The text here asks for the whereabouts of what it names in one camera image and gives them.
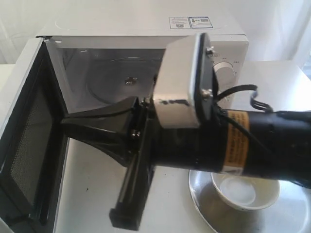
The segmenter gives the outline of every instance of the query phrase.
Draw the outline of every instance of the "metal tray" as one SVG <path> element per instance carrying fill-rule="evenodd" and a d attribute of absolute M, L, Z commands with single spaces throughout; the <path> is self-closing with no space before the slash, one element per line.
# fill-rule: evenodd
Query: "metal tray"
<path fill-rule="evenodd" d="M 217 233 L 311 233 L 311 190 L 286 181 L 280 181 L 280 186 L 275 204 L 242 212 L 220 199 L 209 172 L 189 171 L 195 207 Z"/>

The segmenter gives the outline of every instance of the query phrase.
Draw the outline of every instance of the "microwave door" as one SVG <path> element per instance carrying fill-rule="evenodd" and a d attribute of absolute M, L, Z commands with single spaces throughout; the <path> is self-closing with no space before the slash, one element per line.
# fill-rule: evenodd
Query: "microwave door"
<path fill-rule="evenodd" d="M 31 39 L 0 91 L 0 217 L 15 233 L 53 232 L 66 113 L 46 43 Z"/>

